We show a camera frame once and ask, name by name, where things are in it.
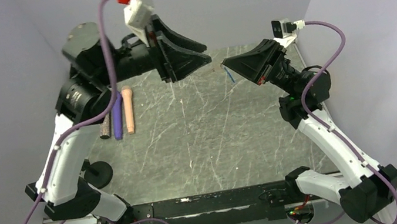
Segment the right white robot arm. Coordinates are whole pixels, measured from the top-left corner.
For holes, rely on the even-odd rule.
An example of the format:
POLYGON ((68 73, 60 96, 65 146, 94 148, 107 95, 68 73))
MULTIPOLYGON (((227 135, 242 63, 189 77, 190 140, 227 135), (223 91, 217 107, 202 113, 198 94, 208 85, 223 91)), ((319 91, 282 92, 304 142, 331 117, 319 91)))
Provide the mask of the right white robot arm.
POLYGON ((293 201, 314 195, 339 204, 352 220, 364 223, 397 224, 397 169, 381 165, 358 148, 341 131, 324 101, 329 98, 331 77, 320 66, 297 70, 286 54, 295 35, 264 39, 249 52, 223 60, 224 67, 257 85, 273 84, 285 92, 279 98, 280 114, 294 129, 312 140, 332 161, 341 177, 318 173, 308 167, 290 172, 286 194, 293 201))

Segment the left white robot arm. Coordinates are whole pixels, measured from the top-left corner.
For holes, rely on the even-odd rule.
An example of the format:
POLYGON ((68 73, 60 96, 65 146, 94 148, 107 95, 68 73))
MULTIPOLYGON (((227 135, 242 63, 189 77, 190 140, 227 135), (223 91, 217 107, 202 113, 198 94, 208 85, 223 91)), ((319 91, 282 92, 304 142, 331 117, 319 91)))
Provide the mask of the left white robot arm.
MULTIPOLYGON (((130 44, 123 39, 119 48, 109 46, 118 81, 157 70, 161 80, 173 83, 211 62, 204 44, 174 32, 157 15, 144 30, 145 41, 130 44)), ((129 203, 81 175, 112 94, 101 43, 94 22, 70 31, 62 48, 70 63, 69 79, 57 99, 52 146, 41 177, 26 187, 26 194, 44 202, 46 216, 55 221, 87 215, 106 218, 110 224, 134 220, 129 203)))

